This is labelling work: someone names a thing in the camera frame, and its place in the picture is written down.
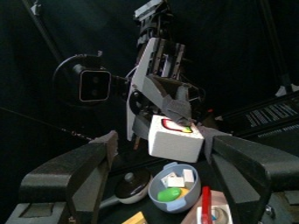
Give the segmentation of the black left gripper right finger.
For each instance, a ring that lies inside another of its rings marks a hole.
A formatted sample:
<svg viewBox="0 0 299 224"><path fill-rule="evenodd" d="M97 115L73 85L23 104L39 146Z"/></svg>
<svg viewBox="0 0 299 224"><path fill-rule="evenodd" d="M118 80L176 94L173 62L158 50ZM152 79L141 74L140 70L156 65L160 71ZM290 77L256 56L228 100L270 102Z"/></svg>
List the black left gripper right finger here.
<svg viewBox="0 0 299 224"><path fill-rule="evenodd" d="M198 127L233 224L299 224L299 157Z"/></svg>

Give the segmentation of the finger of the grey padded right gripper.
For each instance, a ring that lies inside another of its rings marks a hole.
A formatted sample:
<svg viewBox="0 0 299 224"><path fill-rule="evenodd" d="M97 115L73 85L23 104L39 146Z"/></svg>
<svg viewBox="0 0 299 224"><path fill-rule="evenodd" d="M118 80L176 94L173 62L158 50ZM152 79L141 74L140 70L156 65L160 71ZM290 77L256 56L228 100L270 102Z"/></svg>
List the finger of the grey padded right gripper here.
<svg viewBox="0 0 299 224"><path fill-rule="evenodd" d="M148 131L149 131L150 122L141 116L137 115L133 121L132 131L134 135L144 140L148 139Z"/></svg>
<svg viewBox="0 0 299 224"><path fill-rule="evenodd" d="M176 90L174 97L165 91L164 86ZM161 110L162 114L181 126L192 124L192 106L188 101L188 85L173 79L154 75L146 76L146 98Z"/></svg>

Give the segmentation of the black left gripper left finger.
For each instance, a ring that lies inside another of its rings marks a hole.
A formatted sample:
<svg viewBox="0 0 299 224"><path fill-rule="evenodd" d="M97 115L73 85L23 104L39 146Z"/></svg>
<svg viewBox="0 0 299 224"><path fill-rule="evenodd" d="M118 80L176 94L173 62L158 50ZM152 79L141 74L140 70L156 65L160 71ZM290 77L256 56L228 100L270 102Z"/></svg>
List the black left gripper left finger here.
<svg viewBox="0 0 299 224"><path fill-rule="evenodd" d="M18 224L96 224L116 152L109 131L33 169L19 185Z"/></svg>

